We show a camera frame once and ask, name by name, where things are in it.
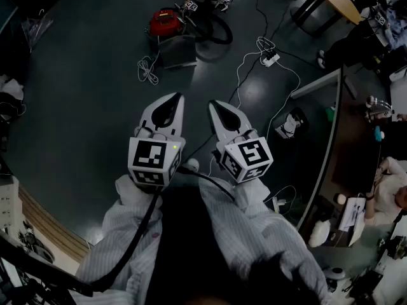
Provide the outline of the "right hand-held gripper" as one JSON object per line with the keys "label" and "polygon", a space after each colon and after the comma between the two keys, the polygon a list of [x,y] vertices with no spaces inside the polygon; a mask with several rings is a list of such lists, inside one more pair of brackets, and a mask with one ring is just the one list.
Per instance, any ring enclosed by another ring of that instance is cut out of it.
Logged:
{"label": "right hand-held gripper", "polygon": [[261,177],[273,163],[264,137],[252,128],[247,116],[229,103],[210,100],[209,116],[216,135],[216,161],[236,183]]}

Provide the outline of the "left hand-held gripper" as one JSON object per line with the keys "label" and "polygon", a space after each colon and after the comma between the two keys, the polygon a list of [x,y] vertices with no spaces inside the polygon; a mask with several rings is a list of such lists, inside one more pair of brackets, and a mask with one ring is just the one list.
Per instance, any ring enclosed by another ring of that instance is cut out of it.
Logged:
{"label": "left hand-held gripper", "polygon": [[184,96],[175,92],[164,95],[142,112],[141,123],[130,138],[128,170],[137,185],[166,187],[170,184],[185,139],[181,137]]}

